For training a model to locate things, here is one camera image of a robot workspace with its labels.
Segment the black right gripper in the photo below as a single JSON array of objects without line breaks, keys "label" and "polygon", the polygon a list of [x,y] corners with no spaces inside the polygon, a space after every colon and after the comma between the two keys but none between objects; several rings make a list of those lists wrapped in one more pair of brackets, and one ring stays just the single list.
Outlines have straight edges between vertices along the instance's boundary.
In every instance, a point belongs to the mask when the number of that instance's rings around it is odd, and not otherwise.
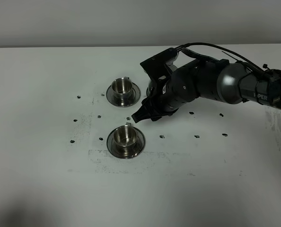
[{"label": "black right gripper", "polygon": [[160,82],[161,90],[156,96],[148,97],[150,104],[143,104],[132,119],[135,123],[150,119],[157,121],[163,116],[173,115],[181,106],[199,97],[193,82],[186,83],[181,79],[169,79]]}]

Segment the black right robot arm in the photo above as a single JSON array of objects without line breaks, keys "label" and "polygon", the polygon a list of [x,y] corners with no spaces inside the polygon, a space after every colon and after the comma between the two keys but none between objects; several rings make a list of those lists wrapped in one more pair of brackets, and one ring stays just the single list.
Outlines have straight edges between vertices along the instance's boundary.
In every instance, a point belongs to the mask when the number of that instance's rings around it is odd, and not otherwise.
[{"label": "black right robot arm", "polygon": [[147,97],[132,118],[157,121],[202,97],[231,105],[253,101],[281,110],[281,70],[256,70],[249,63],[194,60],[174,71],[149,73]]}]

